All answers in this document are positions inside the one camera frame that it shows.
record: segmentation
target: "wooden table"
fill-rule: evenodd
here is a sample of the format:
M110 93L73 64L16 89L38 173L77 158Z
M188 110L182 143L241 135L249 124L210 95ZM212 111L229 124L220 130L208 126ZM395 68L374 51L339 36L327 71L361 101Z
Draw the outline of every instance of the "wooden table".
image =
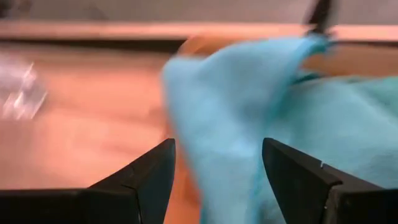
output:
M0 122L0 188L88 187L165 138L159 71L169 55L0 48L33 61L49 91L32 121ZM198 207L181 215L179 195L174 190L166 223L194 223Z
M303 24L264 22L49 22L0 21L1 39L132 40L187 39L216 34L228 37L270 38L304 35L312 27ZM398 26L337 25L330 29L336 40L397 41Z

